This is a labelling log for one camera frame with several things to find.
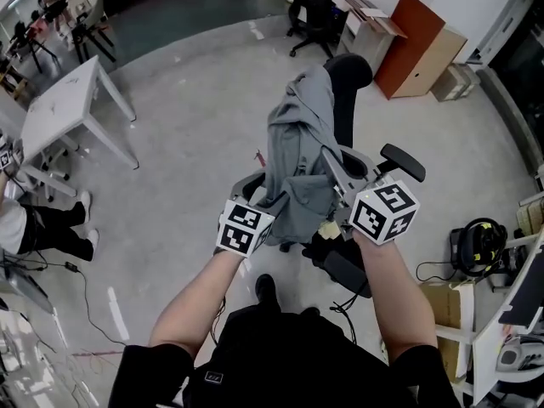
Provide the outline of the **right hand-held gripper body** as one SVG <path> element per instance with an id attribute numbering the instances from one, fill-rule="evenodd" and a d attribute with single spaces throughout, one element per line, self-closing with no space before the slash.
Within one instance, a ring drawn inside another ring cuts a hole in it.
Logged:
<path id="1" fill-rule="evenodd" d="M 406 233 L 419 208 L 406 184 L 387 175 L 341 196 L 333 219 L 345 239 L 357 230 L 375 245 L 383 245 Z"/>

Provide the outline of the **cream crumpled cloth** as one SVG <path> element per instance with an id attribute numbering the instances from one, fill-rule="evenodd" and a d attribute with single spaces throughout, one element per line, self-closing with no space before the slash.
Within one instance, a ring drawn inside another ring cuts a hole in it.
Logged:
<path id="1" fill-rule="evenodd" d="M 324 221 L 318 228 L 318 234 L 324 240 L 335 240 L 342 232 L 335 221 Z"/>

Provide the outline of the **person's black shirt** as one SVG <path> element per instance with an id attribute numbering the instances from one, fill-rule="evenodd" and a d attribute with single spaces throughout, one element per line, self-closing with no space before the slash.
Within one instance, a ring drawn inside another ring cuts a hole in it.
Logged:
<path id="1" fill-rule="evenodd" d="M 227 320 L 212 358 L 132 345 L 108 408 L 461 408 L 440 352 L 421 345 L 386 364 L 315 315 L 252 306 Z"/>

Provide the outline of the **grey wood cabinet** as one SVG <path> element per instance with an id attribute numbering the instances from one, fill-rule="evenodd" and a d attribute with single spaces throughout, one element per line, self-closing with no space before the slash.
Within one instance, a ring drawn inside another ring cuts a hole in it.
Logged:
<path id="1" fill-rule="evenodd" d="M 369 20 L 361 19 L 350 9 L 336 55 L 358 54 L 366 60 L 371 67 L 372 75 L 375 76 L 396 37 L 395 33 L 382 27 L 373 27 Z"/>

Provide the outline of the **white rectangular table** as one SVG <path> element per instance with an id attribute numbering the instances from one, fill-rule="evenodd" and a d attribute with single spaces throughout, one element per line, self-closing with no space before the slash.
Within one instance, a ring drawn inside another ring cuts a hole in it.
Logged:
<path id="1" fill-rule="evenodd" d="M 104 86 L 125 117 L 130 122 L 135 121 L 135 112 L 105 72 L 99 58 L 93 57 L 56 82 L 32 103 L 20 135 L 25 153 L 23 172 L 70 197 L 77 195 L 75 189 L 54 178 L 52 173 L 34 167 L 32 161 L 52 143 L 64 138 L 80 125 L 86 127 L 132 169 L 139 168 L 139 161 L 119 145 L 91 113 L 97 82 Z"/>

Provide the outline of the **beige cardboard box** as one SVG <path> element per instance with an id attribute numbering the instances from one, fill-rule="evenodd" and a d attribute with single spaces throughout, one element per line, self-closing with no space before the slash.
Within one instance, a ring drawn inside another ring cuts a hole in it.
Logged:
<path id="1" fill-rule="evenodd" d="M 480 79 L 474 70 L 467 64 L 455 64 L 455 67 L 464 80 L 464 88 L 462 89 L 459 97 L 467 97 L 474 90 L 474 88 L 480 84 Z"/>
<path id="2" fill-rule="evenodd" d="M 469 78 L 461 65 L 451 64 L 430 88 L 439 102 L 458 99 L 468 87 Z"/>

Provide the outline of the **grey shirt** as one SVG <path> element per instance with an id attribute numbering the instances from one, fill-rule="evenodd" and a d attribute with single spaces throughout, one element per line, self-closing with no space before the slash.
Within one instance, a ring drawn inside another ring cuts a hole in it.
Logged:
<path id="1" fill-rule="evenodd" d="M 335 191 L 321 159 L 324 147 L 341 155 L 333 106 L 331 78 L 315 65 L 286 85 L 281 102 L 269 113 L 265 200 L 289 196 L 269 233 L 269 246 L 310 242 L 334 209 Z"/>

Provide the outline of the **spare grey hand-held gripper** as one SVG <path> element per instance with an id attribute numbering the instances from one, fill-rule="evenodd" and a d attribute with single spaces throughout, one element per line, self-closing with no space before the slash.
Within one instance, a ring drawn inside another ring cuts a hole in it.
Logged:
<path id="1" fill-rule="evenodd" d="M 509 338 L 499 353 L 496 369 L 515 372 L 544 367 L 544 336 L 524 335 Z"/>

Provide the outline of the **dark glass door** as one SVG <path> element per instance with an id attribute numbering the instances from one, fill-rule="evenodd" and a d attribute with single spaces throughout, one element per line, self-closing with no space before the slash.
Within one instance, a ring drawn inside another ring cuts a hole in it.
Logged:
<path id="1" fill-rule="evenodd" d="M 530 174 L 544 165 L 544 19 L 527 14 L 490 63 L 500 112 Z"/>

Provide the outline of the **person's right forearm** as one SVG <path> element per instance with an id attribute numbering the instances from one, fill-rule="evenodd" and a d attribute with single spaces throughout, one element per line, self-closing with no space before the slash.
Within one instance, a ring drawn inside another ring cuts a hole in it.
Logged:
<path id="1" fill-rule="evenodd" d="M 376 245 L 359 231 L 360 249 L 371 288 L 377 324 L 390 361 L 420 345 L 438 346 L 434 313 L 396 244 Z"/>

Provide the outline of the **black armrest office chair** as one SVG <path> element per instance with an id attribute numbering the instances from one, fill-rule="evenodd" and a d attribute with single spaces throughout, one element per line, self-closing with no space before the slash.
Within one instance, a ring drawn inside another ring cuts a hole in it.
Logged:
<path id="1" fill-rule="evenodd" d="M 341 54 L 326 62 L 325 69 L 331 78 L 334 95 L 334 136 L 341 149 L 354 149 L 354 106 L 356 94 L 362 88 L 370 85 L 372 80 L 371 67 L 366 60 L 357 54 Z M 426 178 L 424 166 L 413 156 L 401 148 L 386 144 L 380 151 L 383 162 L 376 164 L 382 179 L 390 176 L 396 169 L 407 173 L 417 182 Z M 335 191 L 335 209 L 326 221 L 334 221 L 340 189 L 328 178 Z M 355 185 L 355 190 L 365 189 L 369 185 Z M 303 255 L 312 264 L 323 269 L 340 286 L 352 292 L 355 296 L 371 297 L 371 288 L 366 278 L 360 252 L 356 249 L 353 233 L 345 239 L 341 234 L 335 240 L 324 240 L 318 232 L 309 243 L 303 244 Z"/>

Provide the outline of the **dark grey laptop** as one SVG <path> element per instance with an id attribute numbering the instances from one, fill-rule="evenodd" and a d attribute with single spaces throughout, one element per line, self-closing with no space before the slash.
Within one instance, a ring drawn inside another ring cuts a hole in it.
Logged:
<path id="1" fill-rule="evenodd" d="M 499 322 L 528 327 L 544 301 L 544 263 L 534 262 Z"/>

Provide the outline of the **person's left forearm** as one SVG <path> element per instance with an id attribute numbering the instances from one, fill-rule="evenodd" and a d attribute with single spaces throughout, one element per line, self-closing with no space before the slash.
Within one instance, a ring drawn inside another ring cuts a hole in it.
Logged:
<path id="1" fill-rule="evenodd" d="M 150 334 L 149 345 L 179 346 L 194 359 L 213 327 L 242 261 L 242 256 L 228 251 L 212 256 L 161 312 Z"/>

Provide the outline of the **stack of wood sample boards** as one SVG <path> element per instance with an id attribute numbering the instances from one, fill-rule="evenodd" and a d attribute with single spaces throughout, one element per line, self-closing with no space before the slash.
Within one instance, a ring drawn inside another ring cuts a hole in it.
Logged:
<path id="1" fill-rule="evenodd" d="M 372 30 L 378 33 L 387 33 L 393 37 L 408 36 L 374 3 L 369 0 L 343 0 L 349 10 L 360 20 L 366 22 Z"/>

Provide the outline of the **person's black left shoe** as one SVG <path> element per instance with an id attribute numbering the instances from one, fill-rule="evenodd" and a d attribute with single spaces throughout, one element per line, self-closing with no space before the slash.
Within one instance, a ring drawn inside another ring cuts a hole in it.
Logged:
<path id="1" fill-rule="evenodd" d="M 275 282 L 271 275 L 260 275 L 255 284 L 255 293 L 258 300 L 258 305 L 262 308 L 280 311 L 280 305 L 276 296 Z"/>

